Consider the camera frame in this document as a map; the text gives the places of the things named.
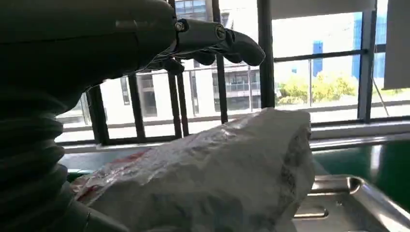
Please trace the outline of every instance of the green surface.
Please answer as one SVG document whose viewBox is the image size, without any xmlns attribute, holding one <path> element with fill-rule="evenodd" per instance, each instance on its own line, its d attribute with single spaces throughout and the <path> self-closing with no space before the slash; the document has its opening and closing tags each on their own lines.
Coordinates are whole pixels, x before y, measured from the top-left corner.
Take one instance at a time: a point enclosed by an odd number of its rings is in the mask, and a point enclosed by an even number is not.
<svg viewBox="0 0 410 232">
<path fill-rule="evenodd" d="M 407 171 L 410 171 L 408 151 L 410 151 L 410 142 L 406 141 L 317 151 L 314 152 L 314 158 L 317 161 L 315 167 L 317 174 L 351 174 L 361 177 L 410 211 L 410 181 L 407 178 L 409 175 Z M 80 175 L 73 173 L 68 179 L 74 180 L 78 176 Z"/>
</svg>

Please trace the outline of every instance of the tree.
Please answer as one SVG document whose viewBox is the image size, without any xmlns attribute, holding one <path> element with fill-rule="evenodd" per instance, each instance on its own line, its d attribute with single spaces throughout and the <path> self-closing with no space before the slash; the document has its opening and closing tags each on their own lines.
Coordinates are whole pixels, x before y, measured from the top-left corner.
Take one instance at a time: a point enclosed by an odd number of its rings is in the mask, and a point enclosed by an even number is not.
<svg viewBox="0 0 410 232">
<path fill-rule="evenodd" d="M 308 78 L 292 74 L 279 84 L 282 96 L 278 104 L 301 104 L 308 102 Z M 342 72 L 320 72 L 312 79 L 313 102 L 338 101 L 342 96 L 355 96 L 358 93 L 357 80 Z"/>
</svg>

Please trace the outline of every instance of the white plastic bag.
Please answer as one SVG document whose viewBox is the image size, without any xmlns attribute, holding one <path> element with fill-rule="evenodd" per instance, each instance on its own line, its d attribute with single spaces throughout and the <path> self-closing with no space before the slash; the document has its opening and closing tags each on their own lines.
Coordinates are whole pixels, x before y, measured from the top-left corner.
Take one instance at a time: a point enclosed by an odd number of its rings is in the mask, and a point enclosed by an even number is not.
<svg viewBox="0 0 410 232">
<path fill-rule="evenodd" d="M 84 176 L 77 198 L 132 232 L 292 231 L 309 134 L 308 113 L 264 109 Z"/>
</svg>

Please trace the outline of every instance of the robotic hand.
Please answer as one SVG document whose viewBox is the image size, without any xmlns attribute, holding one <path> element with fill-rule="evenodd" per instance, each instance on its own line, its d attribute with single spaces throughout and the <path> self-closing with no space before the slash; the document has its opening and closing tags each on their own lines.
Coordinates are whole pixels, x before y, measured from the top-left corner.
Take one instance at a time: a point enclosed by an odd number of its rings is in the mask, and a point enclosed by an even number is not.
<svg viewBox="0 0 410 232">
<path fill-rule="evenodd" d="M 221 24 L 177 20 L 164 0 L 0 1 L 0 231 L 118 232 L 73 201 L 56 115 L 105 79 L 215 54 L 259 65 L 261 48 Z"/>
</svg>

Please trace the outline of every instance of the stainless steel tray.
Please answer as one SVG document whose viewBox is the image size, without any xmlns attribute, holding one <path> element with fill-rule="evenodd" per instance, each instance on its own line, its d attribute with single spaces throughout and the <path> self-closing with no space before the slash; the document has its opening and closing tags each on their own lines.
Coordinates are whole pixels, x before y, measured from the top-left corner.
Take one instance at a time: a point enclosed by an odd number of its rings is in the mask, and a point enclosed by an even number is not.
<svg viewBox="0 0 410 232">
<path fill-rule="evenodd" d="M 317 176 L 293 222 L 298 232 L 410 232 L 409 213 L 349 175 Z"/>
</svg>

